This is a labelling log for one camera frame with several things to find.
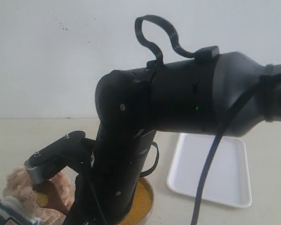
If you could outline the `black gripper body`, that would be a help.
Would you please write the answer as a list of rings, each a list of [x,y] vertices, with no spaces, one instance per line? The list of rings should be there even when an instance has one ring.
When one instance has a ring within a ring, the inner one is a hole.
[[[134,131],[100,123],[93,165],[76,178],[65,225],[116,225],[128,214],[156,130]]]

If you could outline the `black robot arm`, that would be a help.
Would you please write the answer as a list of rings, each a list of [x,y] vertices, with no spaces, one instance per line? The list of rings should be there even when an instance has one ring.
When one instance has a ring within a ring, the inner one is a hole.
[[[262,66],[217,47],[187,60],[114,70],[97,84],[100,119],[95,140],[73,131],[24,166],[33,184],[65,167],[78,173],[67,225],[115,225],[131,209],[136,184],[157,131],[215,135],[201,172],[192,224],[198,222],[203,187],[223,136],[240,137],[261,121],[281,121],[281,64]]]

